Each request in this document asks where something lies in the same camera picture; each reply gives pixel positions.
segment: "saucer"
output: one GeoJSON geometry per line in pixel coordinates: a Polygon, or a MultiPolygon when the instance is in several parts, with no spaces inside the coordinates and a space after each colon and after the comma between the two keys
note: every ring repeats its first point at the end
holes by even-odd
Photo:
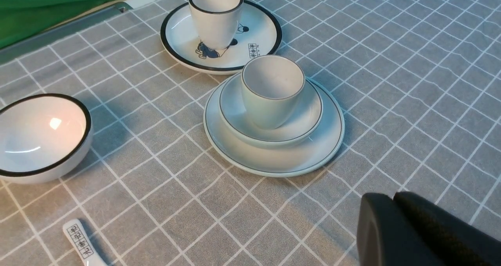
{"type": "Polygon", "coordinates": [[[295,145],[313,132],[322,118],[323,103],[313,84],[306,80],[292,116],[276,129],[261,129],[247,117],[242,100],[241,73],[227,79],[221,90],[222,121],[240,140],[261,148],[295,145]]]}
{"type": "Polygon", "coordinates": [[[327,163],[341,147],[345,122],[333,96],[316,82],[312,83],[324,102],[323,116],[317,129],[299,145],[280,149],[256,148],[234,136],[220,114],[219,97],[224,84],[214,90],[205,106],[204,128],[209,141],[224,159],[250,173],[293,177],[314,171],[327,163]]]}
{"type": "Polygon", "coordinates": [[[188,3],[168,14],[160,30],[162,43],[176,61],[197,72],[231,75],[251,59],[273,54],[281,42],[281,27],[265,8],[243,1],[242,16],[231,45],[224,50],[206,47],[198,37],[188,3]]]}

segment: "ceramic spoon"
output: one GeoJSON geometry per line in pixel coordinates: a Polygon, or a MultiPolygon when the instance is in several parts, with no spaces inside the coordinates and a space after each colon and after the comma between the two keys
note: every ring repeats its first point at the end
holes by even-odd
{"type": "Polygon", "coordinates": [[[63,225],[63,232],[77,251],[85,266],[107,266],[91,245],[82,223],[78,219],[68,221],[63,225]]]}

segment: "stacked plates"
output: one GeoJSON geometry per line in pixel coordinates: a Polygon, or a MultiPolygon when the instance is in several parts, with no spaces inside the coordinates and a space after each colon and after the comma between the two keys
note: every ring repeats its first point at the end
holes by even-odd
{"type": "Polygon", "coordinates": [[[345,124],[334,97],[306,79],[291,117],[276,129],[249,120],[241,93],[241,73],[218,86],[207,101],[204,127],[215,150],[231,164],[267,177],[314,171],[339,150],[345,124]]]}

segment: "ceramic cup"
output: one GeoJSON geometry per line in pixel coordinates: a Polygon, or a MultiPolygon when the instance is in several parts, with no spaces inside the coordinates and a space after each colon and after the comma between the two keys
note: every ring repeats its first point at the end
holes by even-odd
{"type": "Polygon", "coordinates": [[[188,0],[193,24],[205,46],[227,48],[240,21],[243,0],[188,0]]]}
{"type": "Polygon", "coordinates": [[[305,86],[301,68],[276,55],[250,60],[243,67],[241,79],[245,111],[262,129],[275,129],[286,122],[305,86]]]}

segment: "plate with cartoon print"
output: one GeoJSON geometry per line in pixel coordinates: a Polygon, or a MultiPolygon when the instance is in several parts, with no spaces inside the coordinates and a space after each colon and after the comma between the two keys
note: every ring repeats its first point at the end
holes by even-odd
{"type": "Polygon", "coordinates": [[[214,75],[240,72],[251,59],[274,54],[282,32],[277,19],[265,8],[244,0],[242,17],[231,45],[212,50],[202,43],[193,25],[188,3],[168,14],[160,30],[162,43],[187,68],[214,75]]]}

